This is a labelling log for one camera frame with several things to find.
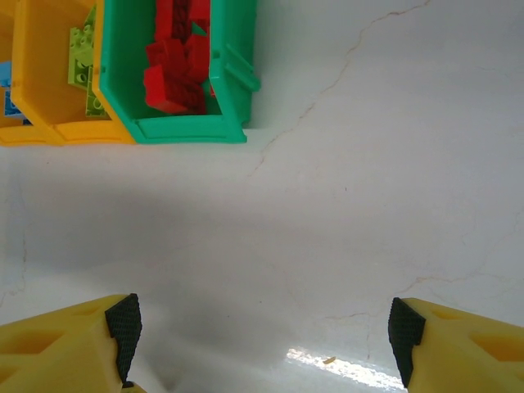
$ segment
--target green plastic bin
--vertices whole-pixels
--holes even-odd
[[[146,46],[154,42],[155,0],[106,0],[100,89],[139,143],[246,141],[251,118],[256,0],[211,0],[207,115],[172,116],[146,105]]]

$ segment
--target small debris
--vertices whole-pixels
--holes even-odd
[[[324,360],[324,364],[331,364],[335,360],[337,360],[337,357],[336,356],[332,356],[331,358]]]

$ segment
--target yellow plastic bin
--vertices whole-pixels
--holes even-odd
[[[16,4],[12,100],[58,144],[134,143],[115,121],[89,119],[85,91],[67,83],[70,29],[84,24],[95,3],[24,0]]]
[[[0,62],[12,61],[16,0],[0,0]],[[0,146],[23,146],[52,143],[41,129],[22,125],[22,120],[4,117],[4,88],[0,88]]]
[[[107,101],[106,96],[100,89],[100,64],[102,61],[102,35],[104,34],[104,7],[105,0],[97,0],[97,23],[95,24],[95,42],[93,51],[93,93],[98,98],[98,101],[104,106],[104,110],[125,132],[126,128],[120,117],[116,114],[111,104]]]

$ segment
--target marble floor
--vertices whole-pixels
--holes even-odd
[[[523,43],[520,0],[261,0],[246,145],[0,150],[0,323],[137,292],[150,393],[402,391],[394,296],[524,325]]]

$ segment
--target black rubber pad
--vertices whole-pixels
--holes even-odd
[[[123,383],[127,382],[131,361],[137,349],[142,331],[140,305],[134,293],[119,301],[106,311],[107,327],[111,337],[116,339],[118,353],[116,367]]]
[[[400,298],[393,299],[387,330],[396,358],[396,365],[405,387],[408,387],[413,373],[411,352],[414,346],[420,345],[425,324],[426,319],[422,315],[417,314]]]

